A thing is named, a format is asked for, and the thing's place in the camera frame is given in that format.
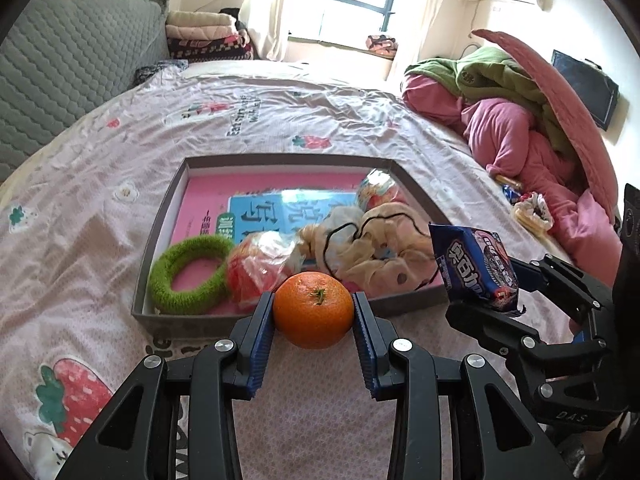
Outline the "person's left hand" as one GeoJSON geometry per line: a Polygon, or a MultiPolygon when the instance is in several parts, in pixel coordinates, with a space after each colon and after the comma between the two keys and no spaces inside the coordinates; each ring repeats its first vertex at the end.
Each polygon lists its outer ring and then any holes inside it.
{"type": "Polygon", "coordinates": [[[562,452],[575,479],[597,476],[605,465],[605,454],[620,444],[628,430],[627,413],[620,415],[601,431],[587,431],[571,436],[562,452]]]}

